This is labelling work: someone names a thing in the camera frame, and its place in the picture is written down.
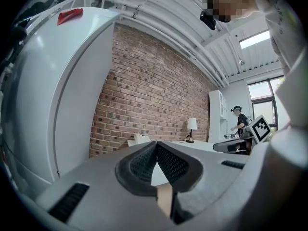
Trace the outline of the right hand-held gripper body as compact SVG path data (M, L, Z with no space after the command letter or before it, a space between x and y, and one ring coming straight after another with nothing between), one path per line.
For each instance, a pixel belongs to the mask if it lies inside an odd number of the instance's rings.
M241 128L238 139L215 143L213 150L227 154L250 155L253 147L264 142L270 135L270 126L263 115L252 121L247 127Z

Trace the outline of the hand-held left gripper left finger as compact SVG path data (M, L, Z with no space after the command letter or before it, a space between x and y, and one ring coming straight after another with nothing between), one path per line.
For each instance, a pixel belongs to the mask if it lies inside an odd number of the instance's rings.
M157 163L156 142L141 144L137 151L122 158L115 167L118 182L131 194L156 197L157 189L152 186L152 175Z

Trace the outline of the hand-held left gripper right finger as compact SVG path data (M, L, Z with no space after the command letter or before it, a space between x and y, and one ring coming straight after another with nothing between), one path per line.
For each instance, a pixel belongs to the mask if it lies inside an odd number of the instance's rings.
M199 160L164 142L156 144L157 162L174 192L191 191L203 175Z

